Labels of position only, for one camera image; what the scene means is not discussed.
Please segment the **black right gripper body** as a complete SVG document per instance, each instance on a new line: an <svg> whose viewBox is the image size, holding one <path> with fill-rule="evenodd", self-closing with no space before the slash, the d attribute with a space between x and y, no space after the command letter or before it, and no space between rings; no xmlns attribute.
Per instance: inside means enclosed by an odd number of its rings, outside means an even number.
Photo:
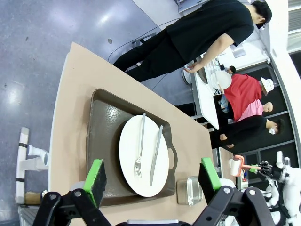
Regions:
<svg viewBox="0 0 301 226"><path fill-rule="evenodd" d="M260 178L274 177L274 165L270 165L267 161L262 161L260 168Z"/></svg>

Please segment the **person's right hand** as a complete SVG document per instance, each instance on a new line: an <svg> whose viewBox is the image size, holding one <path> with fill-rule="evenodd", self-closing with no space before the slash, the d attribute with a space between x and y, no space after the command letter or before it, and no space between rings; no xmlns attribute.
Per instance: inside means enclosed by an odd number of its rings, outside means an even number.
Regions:
<svg viewBox="0 0 301 226"><path fill-rule="evenodd" d="M194 73L198 70L202 69L204 66L201 62L195 62L192 65L189 65L188 67L184 67L184 71L188 73Z"/></svg>

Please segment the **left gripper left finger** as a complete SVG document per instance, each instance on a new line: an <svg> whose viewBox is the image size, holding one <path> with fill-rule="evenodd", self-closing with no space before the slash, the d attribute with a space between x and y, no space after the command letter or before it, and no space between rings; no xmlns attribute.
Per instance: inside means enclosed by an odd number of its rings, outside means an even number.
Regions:
<svg viewBox="0 0 301 226"><path fill-rule="evenodd" d="M34 226L68 226L73 219L82 219L87 226L109 226L99 210L107 177L104 161L95 159L81 188L65 195L48 192L44 195L33 221Z"/></svg>

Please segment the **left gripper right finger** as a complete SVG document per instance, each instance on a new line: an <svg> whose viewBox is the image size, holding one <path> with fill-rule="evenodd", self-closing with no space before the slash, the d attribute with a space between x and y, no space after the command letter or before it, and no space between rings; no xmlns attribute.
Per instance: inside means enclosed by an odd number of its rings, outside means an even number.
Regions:
<svg viewBox="0 0 301 226"><path fill-rule="evenodd" d="M226 216L233 216L240 226L274 226L265 199L256 187L244 192L222 186L210 158L202 158L198 175L207 206L194 226L216 226Z"/></svg>

